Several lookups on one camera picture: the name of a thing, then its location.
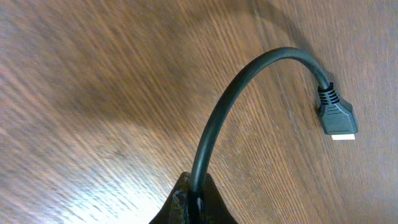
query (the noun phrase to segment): wooden surface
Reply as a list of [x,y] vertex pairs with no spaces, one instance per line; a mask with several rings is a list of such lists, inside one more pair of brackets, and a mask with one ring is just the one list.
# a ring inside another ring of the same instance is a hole
[[297,62],[242,92],[209,172],[240,223],[398,222],[396,0],[0,2],[0,223],[147,223],[235,74],[314,54],[355,108],[317,120]]

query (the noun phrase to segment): black object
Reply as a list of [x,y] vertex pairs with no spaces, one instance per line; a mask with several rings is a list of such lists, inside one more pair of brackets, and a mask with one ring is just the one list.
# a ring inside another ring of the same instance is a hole
[[358,132],[352,106],[337,94],[324,69],[310,54],[292,47],[266,52],[246,65],[225,89],[200,138],[191,174],[185,172],[180,176],[151,223],[236,223],[213,179],[206,174],[211,152],[224,120],[240,92],[263,68],[281,59],[298,60],[317,80],[321,99],[318,117],[326,134]]

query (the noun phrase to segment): connector tip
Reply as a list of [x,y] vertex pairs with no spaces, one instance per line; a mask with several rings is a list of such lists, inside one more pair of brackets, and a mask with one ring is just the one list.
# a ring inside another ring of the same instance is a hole
[[331,136],[333,140],[355,140],[354,134],[333,134]]

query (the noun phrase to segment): cord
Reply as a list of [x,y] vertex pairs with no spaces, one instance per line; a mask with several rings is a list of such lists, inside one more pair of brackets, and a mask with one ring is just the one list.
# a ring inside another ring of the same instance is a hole
[[203,193],[207,168],[218,133],[240,92],[263,68],[281,59],[294,59],[304,64],[317,80],[321,91],[330,87],[324,69],[310,54],[300,49],[281,47],[270,50],[251,61],[225,89],[203,130],[190,176],[192,194],[199,196]]

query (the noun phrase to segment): connector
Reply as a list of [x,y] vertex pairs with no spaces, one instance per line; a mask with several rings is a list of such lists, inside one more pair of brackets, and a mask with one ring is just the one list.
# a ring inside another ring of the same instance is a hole
[[326,90],[318,89],[321,105],[318,117],[325,134],[333,140],[355,139],[358,132],[353,106],[339,96],[333,83]]

